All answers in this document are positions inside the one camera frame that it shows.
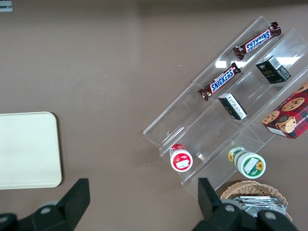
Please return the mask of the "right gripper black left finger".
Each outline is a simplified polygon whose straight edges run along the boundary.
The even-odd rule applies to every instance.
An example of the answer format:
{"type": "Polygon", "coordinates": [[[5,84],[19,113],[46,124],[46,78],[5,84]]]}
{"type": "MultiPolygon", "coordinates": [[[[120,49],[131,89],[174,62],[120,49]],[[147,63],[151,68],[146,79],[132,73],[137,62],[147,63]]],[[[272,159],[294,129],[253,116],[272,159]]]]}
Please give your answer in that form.
{"type": "Polygon", "coordinates": [[[57,204],[43,206],[31,216],[33,229],[73,231],[89,204],[89,179],[79,179],[57,204]]]}

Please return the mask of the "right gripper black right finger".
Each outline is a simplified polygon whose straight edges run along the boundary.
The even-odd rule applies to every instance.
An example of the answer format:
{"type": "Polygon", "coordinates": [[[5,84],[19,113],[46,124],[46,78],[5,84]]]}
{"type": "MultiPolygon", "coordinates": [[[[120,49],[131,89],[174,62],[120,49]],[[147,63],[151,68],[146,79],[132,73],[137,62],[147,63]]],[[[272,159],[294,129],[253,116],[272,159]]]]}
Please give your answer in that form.
{"type": "Polygon", "coordinates": [[[195,231],[240,231],[242,214],[239,208],[222,203],[207,178],[198,179],[198,204],[204,219],[195,231]]]}

